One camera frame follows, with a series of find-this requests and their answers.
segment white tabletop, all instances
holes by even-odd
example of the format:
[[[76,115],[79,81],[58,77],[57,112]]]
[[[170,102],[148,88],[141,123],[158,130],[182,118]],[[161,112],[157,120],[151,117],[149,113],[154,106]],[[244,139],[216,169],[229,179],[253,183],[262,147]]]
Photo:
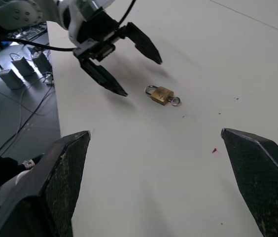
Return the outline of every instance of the white tabletop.
[[[119,20],[129,3],[107,12]],[[51,55],[62,135],[92,134],[74,236],[261,237],[220,131],[278,143],[278,30],[209,0],[139,0],[126,21],[163,59],[155,64],[129,39],[116,44],[101,64],[128,97],[97,85],[71,53]],[[48,31],[52,46],[72,46],[55,23]],[[153,102],[148,85],[173,90],[182,105]]]

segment brass padlock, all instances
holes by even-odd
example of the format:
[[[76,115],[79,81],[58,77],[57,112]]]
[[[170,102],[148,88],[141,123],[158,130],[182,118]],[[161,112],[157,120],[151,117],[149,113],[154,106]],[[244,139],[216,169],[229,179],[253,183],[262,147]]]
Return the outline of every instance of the brass padlock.
[[[150,85],[147,86],[144,91],[153,101],[161,105],[166,105],[168,102],[170,102],[173,106],[180,105],[180,98],[174,97],[174,92],[164,87]]]

